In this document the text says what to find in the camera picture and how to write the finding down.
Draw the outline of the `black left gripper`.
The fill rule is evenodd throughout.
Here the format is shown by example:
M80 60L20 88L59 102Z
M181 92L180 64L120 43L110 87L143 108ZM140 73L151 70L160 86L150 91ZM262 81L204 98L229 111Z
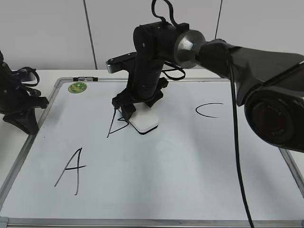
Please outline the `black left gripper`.
M3 121L14 125L28 135L38 133L35 109L47 108L49 101L36 86L40 77L28 66L11 70L0 55L0 113Z

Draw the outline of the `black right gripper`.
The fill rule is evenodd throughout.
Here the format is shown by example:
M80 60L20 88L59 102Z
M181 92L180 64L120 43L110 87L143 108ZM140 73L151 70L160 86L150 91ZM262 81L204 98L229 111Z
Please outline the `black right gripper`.
M112 105L121 108L124 119L130 119L136 112L134 104L146 103L152 107L163 98L162 88L168 85L168 81L160 78L164 60L153 58L144 60L136 55L132 72L128 72L126 88L112 99Z

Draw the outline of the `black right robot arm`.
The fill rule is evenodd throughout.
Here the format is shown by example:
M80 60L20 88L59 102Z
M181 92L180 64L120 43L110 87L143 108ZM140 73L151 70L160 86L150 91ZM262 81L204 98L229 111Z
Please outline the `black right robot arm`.
M136 103L153 106L162 99L169 78L163 66L179 71L201 66L228 79L235 104L243 106L253 132L264 142L280 148L304 150L304 57L234 46L222 39L206 41L189 28L155 22L133 32L135 52L107 61L108 71L128 72L126 88L112 99L129 119Z

